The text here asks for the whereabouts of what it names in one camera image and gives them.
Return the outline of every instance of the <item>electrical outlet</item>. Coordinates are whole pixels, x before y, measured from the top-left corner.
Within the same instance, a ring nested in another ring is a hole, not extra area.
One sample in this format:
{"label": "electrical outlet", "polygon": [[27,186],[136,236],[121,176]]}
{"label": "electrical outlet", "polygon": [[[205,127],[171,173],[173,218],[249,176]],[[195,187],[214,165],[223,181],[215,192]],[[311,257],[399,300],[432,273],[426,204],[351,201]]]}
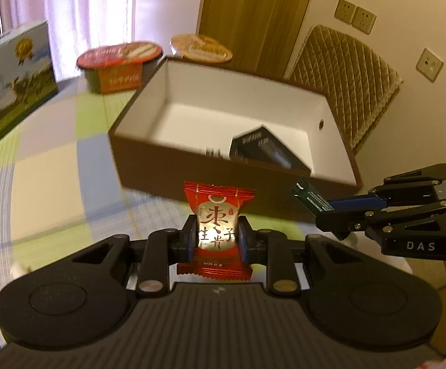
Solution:
{"label": "electrical outlet", "polygon": [[354,14],[352,25],[356,29],[369,35],[370,32],[372,31],[372,28],[374,27],[375,20],[376,20],[375,14],[365,10],[364,8],[358,7]]}
{"label": "electrical outlet", "polygon": [[416,69],[433,83],[440,73],[442,66],[444,66],[444,62],[430,50],[425,49],[419,58]]}
{"label": "electrical outlet", "polygon": [[356,5],[354,5],[353,3],[350,3],[346,0],[339,0],[338,6],[336,7],[336,11],[334,13],[334,17],[343,22],[346,22],[347,24],[351,24],[355,9]]}

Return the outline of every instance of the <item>brown box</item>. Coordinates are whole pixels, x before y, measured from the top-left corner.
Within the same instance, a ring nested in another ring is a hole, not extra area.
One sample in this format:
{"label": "brown box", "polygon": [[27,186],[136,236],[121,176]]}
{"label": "brown box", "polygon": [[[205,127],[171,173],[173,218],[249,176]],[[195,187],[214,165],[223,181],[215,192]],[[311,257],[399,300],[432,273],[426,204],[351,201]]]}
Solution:
{"label": "brown box", "polygon": [[[265,125],[309,167],[230,161],[234,136]],[[302,177],[326,198],[362,186],[326,97],[286,81],[163,58],[145,65],[139,89],[109,131],[124,187],[185,200],[184,181],[255,189],[245,212],[313,222],[292,196]],[[206,156],[220,150],[223,158]]]}

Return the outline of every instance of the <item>plaid tablecloth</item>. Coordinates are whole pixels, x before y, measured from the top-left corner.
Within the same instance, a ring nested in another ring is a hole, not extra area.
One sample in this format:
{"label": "plaid tablecloth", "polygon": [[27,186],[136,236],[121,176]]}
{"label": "plaid tablecloth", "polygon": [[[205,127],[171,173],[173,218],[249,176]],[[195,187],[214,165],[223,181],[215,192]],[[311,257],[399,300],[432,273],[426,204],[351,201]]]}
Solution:
{"label": "plaid tablecloth", "polygon": [[[187,204],[120,186],[106,132],[132,94],[91,94],[83,78],[62,82],[0,141],[0,290],[14,262],[35,270],[115,233],[134,240],[182,227]],[[254,229],[292,239],[320,233],[311,224],[247,217]]]}

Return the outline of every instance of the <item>quilted cushion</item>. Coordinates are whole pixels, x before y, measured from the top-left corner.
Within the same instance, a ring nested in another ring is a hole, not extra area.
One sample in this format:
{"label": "quilted cushion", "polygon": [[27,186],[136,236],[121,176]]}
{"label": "quilted cushion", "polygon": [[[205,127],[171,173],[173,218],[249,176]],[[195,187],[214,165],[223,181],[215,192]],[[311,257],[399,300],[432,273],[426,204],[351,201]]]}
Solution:
{"label": "quilted cushion", "polygon": [[290,80],[329,96],[338,126],[355,153],[403,82],[370,47],[323,25],[311,28]]}

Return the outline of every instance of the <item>metal screw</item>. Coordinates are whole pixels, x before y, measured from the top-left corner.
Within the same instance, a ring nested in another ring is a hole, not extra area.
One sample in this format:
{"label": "metal screw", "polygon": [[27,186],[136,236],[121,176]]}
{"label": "metal screw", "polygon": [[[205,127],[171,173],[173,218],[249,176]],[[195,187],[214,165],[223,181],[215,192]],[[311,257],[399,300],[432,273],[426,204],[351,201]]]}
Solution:
{"label": "metal screw", "polygon": [[280,293],[292,293],[298,288],[293,280],[277,280],[273,284],[273,288]]}
{"label": "metal screw", "polygon": [[145,293],[157,293],[163,288],[163,283],[159,280],[145,280],[139,284],[139,290]]}

